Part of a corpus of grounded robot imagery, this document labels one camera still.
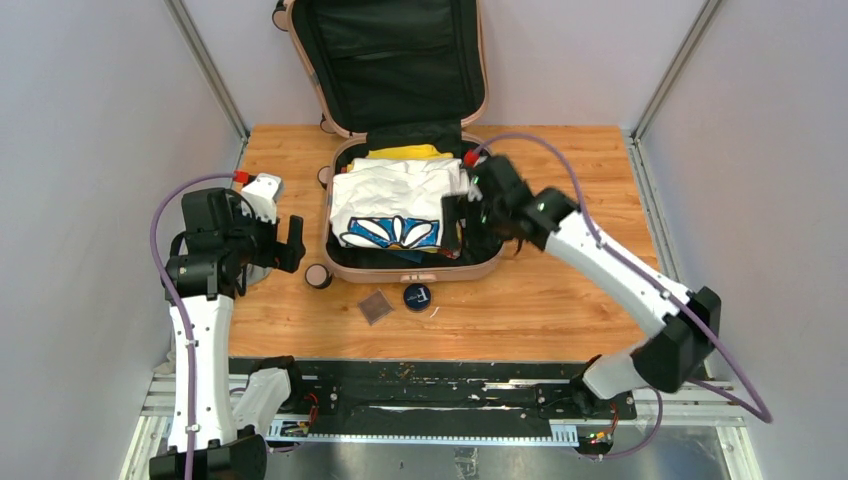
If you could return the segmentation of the pink suitcase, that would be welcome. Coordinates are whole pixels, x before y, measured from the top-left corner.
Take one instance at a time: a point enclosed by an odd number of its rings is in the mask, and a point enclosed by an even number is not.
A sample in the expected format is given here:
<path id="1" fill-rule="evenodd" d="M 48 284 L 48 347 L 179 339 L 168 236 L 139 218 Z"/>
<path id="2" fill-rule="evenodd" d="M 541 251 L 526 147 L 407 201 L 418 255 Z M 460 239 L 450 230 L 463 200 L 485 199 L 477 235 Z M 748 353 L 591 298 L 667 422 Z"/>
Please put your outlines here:
<path id="1" fill-rule="evenodd" d="M 321 127 L 342 143 L 326 172 L 341 174 L 380 147 L 431 144 L 463 155 L 482 141 L 468 128 L 488 105 L 483 26 L 475 1 L 280 1 L 275 26 L 291 36 L 322 108 Z M 456 259 L 421 264 L 346 248 L 320 217 L 327 269 L 352 283 L 472 281 L 491 273 L 502 242 L 470 242 Z"/>

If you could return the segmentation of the white t-shirt blue print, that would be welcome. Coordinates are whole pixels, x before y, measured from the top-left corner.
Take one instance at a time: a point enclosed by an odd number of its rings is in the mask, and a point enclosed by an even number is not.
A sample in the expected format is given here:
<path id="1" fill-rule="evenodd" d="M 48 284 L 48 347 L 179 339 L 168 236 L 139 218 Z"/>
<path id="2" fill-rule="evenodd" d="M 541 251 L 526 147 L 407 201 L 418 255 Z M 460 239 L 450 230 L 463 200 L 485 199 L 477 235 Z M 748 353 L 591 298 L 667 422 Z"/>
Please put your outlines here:
<path id="1" fill-rule="evenodd" d="M 329 225 L 346 248 L 438 253 L 443 196 L 458 195 L 458 159 L 356 158 L 332 180 Z"/>

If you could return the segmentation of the dark blue garment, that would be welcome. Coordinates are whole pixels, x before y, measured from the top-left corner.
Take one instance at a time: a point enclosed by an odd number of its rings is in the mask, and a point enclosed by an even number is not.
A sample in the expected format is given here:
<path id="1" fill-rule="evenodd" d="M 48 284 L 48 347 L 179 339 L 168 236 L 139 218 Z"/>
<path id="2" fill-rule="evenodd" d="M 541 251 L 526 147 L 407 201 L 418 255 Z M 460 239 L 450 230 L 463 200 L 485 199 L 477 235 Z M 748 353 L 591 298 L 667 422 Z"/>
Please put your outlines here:
<path id="1" fill-rule="evenodd" d="M 418 250 L 386 249 L 385 253 L 415 264 L 421 264 L 425 256 L 425 253 L 423 251 Z"/>

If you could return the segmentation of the red white tie-dye shorts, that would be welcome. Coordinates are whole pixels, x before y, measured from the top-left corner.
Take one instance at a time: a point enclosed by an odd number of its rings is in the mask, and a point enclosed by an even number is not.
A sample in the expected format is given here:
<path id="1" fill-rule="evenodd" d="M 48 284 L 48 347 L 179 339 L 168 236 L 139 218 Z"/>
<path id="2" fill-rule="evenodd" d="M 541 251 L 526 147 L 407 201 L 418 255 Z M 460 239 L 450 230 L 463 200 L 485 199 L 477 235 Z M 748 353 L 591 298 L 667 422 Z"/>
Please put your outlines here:
<path id="1" fill-rule="evenodd" d="M 447 225 L 442 233 L 438 253 L 447 258 L 456 259 L 463 247 L 463 228 L 457 222 Z"/>

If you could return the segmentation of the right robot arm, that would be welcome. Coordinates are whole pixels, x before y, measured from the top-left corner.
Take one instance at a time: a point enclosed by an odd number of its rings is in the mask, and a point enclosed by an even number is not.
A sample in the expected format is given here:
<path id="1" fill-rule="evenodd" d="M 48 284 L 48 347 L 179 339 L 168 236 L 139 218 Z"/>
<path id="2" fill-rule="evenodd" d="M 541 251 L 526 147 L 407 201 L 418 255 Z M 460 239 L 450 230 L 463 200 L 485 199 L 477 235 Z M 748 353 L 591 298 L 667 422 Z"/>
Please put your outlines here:
<path id="1" fill-rule="evenodd" d="M 571 403 L 596 417 L 611 398 L 651 387 L 675 393 L 713 351 L 721 299 L 659 273 L 602 231 L 588 210 L 555 187 L 531 191 L 505 156 L 459 164 L 459 184 L 478 203 L 481 223 L 504 240 L 521 240 L 575 268 L 635 320 L 644 339 L 597 355 L 573 376 Z"/>

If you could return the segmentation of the yellow garment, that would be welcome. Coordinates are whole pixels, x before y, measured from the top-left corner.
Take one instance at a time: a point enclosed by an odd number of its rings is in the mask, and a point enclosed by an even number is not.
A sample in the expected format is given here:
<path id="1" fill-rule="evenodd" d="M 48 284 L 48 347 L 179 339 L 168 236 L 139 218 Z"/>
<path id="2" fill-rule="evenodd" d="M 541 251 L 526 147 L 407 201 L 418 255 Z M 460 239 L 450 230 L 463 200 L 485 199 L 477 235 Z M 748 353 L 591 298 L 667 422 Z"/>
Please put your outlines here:
<path id="1" fill-rule="evenodd" d="M 418 144 L 397 147 L 380 148 L 370 150 L 367 159 L 378 160 L 440 160 L 454 159 L 455 155 L 449 152 L 441 152 L 434 145 Z"/>

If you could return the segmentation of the round dark blue tin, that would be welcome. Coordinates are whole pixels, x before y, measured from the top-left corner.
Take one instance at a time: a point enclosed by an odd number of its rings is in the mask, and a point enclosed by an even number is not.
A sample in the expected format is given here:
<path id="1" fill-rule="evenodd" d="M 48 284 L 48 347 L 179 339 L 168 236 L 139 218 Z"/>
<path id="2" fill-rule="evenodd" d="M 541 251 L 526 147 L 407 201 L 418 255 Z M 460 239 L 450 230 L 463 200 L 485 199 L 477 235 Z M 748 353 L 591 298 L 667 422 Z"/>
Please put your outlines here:
<path id="1" fill-rule="evenodd" d="M 432 293 L 426 284 L 414 283 L 406 286 L 403 292 L 403 303 L 411 312 L 426 311 L 432 303 Z"/>

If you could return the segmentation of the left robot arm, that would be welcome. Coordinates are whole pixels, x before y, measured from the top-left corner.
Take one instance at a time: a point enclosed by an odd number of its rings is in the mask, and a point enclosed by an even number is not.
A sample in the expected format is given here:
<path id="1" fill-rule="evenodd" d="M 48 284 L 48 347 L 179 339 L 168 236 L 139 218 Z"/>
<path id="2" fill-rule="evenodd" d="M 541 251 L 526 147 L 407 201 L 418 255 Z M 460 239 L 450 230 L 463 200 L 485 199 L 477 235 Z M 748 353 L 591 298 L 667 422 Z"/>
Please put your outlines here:
<path id="1" fill-rule="evenodd" d="M 266 435 L 278 410 L 298 411 L 306 386 L 291 356 L 255 365 L 237 403 L 231 401 L 229 330 L 251 266 L 297 271 L 305 254 L 303 221 L 292 216 L 277 239 L 281 187 L 269 180 L 240 191 L 209 188 L 185 194 L 185 254 L 158 262 L 174 329 L 176 390 L 165 453 L 149 462 L 152 479 L 262 479 Z"/>

